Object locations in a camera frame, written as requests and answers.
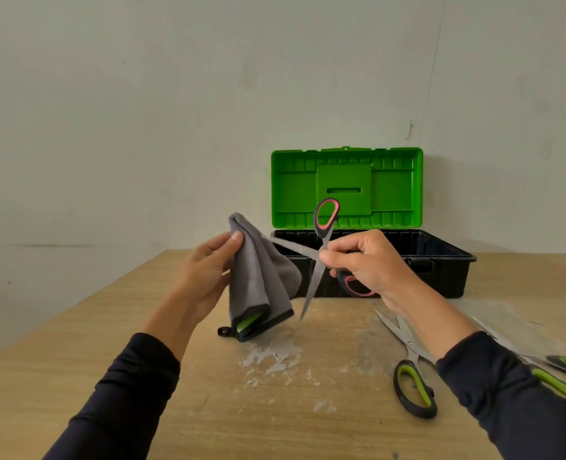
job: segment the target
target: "black toolbox base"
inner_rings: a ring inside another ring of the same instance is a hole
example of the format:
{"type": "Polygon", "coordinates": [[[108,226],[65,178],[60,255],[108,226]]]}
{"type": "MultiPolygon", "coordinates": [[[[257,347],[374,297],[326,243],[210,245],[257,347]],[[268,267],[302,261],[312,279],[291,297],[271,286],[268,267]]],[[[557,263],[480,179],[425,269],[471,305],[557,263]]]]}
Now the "black toolbox base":
{"type": "MultiPolygon", "coordinates": [[[[337,230],[332,233],[332,240],[357,231],[337,230]]],[[[409,265],[411,270],[432,289],[446,299],[457,299],[464,295],[466,277],[472,262],[477,257],[451,245],[444,240],[422,231],[421,229],[382,229],[387,239],[409,265]]],[[[274,237],[300,243],[306,247],[319,249],[321,239],[314,231],[278,229],[274,237]]],[[[287,248],[275,245],[287,256],[302,273],[302,285],[296,297],[305,297],[309,287],[315,261],[298,255],[287,248]]],[[[338,280],[326,271],[317,288],[316,297],[349,297],[338,284],[338,280]]]]}

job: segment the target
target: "pink and black scissor handle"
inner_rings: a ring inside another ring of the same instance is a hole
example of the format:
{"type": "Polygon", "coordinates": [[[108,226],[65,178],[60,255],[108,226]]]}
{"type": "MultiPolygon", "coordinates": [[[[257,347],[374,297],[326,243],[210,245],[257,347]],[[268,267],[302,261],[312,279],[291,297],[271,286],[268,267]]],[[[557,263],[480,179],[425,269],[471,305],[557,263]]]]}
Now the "pink and black scissor handle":
{"type": "Polygon", "coordinates": [[[342,290],[344,290],[346,293],[348,293],[348,295],[352,297],[365,299],[377,294],[376,292],[370,290],[368,292],[358,292],[357,290],[353,290],[352,288],[356,288],[357,285],[362,285],[364,289],[366,289],[366,287],[361,282],[359,282],[355,276],[353,276],[353,273],[351,271],[348,271],[346,269],[336,270],[336,277],[338,278],[338,283],[340,284],[342,290]]]}
{"type": "Polygon", "coordinates": [[[315,213],[313,213],[313,225],[315,226],[315,232],[320,239],[325,239],[330,232],[330,229],[333,228],[334,223],[338,221],[338,212],[340,211],[340,202],[336,199],[325,199],[322,200],[319,205],[317,205],[317,209],[315,213]],[[330,216],[330,220],[325,224],[319,224],[319,211],[323,208],[326,203],[333,203],[334,204],[334,211],[332,216],[330,216]]]}

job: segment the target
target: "wall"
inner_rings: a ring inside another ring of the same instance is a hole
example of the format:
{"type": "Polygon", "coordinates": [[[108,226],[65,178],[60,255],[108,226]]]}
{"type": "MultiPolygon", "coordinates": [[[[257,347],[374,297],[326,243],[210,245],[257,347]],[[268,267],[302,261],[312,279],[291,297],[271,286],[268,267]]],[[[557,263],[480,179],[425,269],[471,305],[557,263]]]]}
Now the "wall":
{"type": "Polygon", "coordinates": [[[341,145],[422,146],[461,247],[566,251],[566,0],[0,0],[0,347],[341,145]]]}

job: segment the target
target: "person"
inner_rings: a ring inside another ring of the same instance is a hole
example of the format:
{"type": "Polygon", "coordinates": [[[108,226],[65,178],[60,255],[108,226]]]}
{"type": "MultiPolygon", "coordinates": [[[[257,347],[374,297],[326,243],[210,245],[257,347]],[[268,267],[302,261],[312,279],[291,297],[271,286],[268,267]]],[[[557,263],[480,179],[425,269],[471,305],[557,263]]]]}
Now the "person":
{"type": "MultiPolygon", "coordinates": [[[[191,333],[229,283],[242,234],[192,251],[161,305],[115,359],[45,460],[145,459],[179,381],[191,333]]],[[[437,357],[437,371],[503,458],[566,459],[566,404],[516,355],[481,332],[413,273],[380,231],[330,241],[320,259],[350,270],[406,318],[437,357]]]]}

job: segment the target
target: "green toolbox lid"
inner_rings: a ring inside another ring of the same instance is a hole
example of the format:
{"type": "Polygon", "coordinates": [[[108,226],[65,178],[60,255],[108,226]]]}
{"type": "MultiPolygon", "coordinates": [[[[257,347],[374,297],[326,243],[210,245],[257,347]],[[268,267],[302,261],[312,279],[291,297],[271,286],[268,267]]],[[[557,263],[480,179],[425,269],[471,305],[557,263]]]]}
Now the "green toolbox lid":
{"type": "MultiPolygon", "coordinates": [[[[327,197],[340,201],[338,229],[422,224],[421,148],[277,150],[271,170],[276,229],[313,229],[313,212],[327,197]]],[[[332,214],[329,205],[320,213],[324,223],[332,214]]]]}

